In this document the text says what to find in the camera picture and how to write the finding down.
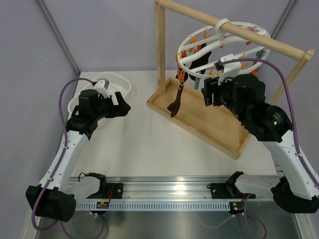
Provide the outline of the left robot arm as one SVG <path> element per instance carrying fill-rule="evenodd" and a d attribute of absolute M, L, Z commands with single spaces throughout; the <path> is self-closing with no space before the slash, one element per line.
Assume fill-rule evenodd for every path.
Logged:
<path fill-rule="evenodd" d="M 66 122 L 64 143 L 48 173 L 38 185 L 29 186 L 26 191 L 33 217 L 67 222 L 79 203 L 91 196 L 103 198 L 109 193 L 106 176 L 99 173 L 88 173 L 73 187 L 68 185 L 75 164 L 97 129 L 98 122 L 124 117 L 131 109 L 120 92 L 115 92 L 115 97 L 116 104 L 110 96 L 105 97 L 94 89 L 80 93 L 78 104 Z"/>

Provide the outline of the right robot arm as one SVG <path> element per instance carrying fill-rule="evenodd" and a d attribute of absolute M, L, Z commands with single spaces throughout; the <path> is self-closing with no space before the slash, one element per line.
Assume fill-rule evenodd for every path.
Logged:
<path fill-rule="evenodd" d="M 212 198 L 241 198 L 252 194 L 273 198 L 283 210 L 293 214 L 314 214 L 319 209 L 319 190 L 307 173 L 294 142 L 294 127 L 285 111 L 265 101 L 266 85 L 256 76 L 243 74 L 231 81 L 204 81 L 201 92 L 207 106 L 226 107 L 269 151 L 282 174 L 266 179 L 244 172 L 233 173 L 225 183 L 211 183 Z"/>

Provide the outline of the white round clip hanger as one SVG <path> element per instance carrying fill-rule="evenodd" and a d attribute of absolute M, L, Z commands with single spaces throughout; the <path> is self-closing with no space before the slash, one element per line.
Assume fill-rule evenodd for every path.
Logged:
<path fill-rule="evenodd" d="M 182 41 L 178 47 L 175 56 L 177 62 L 176 79 L 179 83 L 184 84 L 187 79 L 191 78 L 195 84 L 194 88 L 198 89 L 201 80 L 207 78 L 217 78 L 221 71 L 217 71 L 215 63 L 221 57 L 234 54 L 238 59 L 226 61 L 226 63 L 240 62 L 241 69 L 239 74 L 258 74 L 258 68 L 262 65 L 258 59 L 266 60 L 270 54 L 270 50 L 263 46 L 258 46 L 251 41 L 245 40 L 234 34 L 221 30 L 229 19 L 220 20 L 216 26 L 205 26 Z M 198 45 L 206 43 L 206 46 L 197 53 L 194 48 Z M 190 69 L 191 63 L 211 51 L 208 63 L 197 68 Z"/>

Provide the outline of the brown sock with stripes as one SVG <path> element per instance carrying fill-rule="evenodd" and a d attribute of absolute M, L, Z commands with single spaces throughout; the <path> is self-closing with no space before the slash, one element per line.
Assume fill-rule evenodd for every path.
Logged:
<path fill-rule="evenodd" d="M 167 109 L 170 111 L 171 118 L 175 117 L 180 109 L 183 88 L 184 84 L 180 83 L 174 102 L 167 107 Z"/>

